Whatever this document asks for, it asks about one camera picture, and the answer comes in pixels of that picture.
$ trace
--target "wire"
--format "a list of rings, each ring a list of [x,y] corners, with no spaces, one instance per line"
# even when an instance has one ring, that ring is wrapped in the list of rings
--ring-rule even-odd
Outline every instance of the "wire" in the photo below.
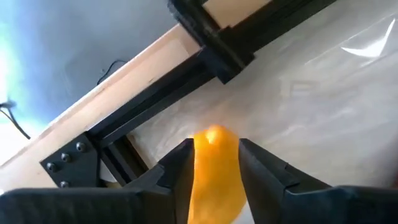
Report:
[[[26,132],[19,126],[19,124],[17,123],[17,121],[15,121],[14,119],[12,119],[6,112],[4,112],[3,110],[0,110],[0,112],[2,112],[11,122],[12,124],[18,129],[19,132],[21,132],[21,134],[23,134],[25,136],[25,138],[30,139],[30,136],[28,134],[26,134]]]
[[[112,64],[109,66],[109,68],[108,68],[108,70],[105,72],[105,74],[104,74],[101,78],[99,78],[99,80],[97,81],[97,85],[99,85],[105,78],[107,78],[107,75],[108,75],[108,73],[111,71],[111,68],[113,67],[113,65],[116,64],[116,63],[118,63],[118,62],[127,63],[126,61],[120,60],[120,59],[117,59],[117,60],[115,60],[114,62],[112,62]]]

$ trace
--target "wooden board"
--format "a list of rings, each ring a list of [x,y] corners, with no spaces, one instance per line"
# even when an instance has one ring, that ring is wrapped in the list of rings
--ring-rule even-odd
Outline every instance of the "wooden board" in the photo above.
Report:
[[[206,8],[225,27],[234,26],[267,2],[269,0],[210,0]],[[197,43],[180,25],[170,29],[5,162],[0,167],[0,189],[55,187],[39,161],[89,130],[198,50]]]

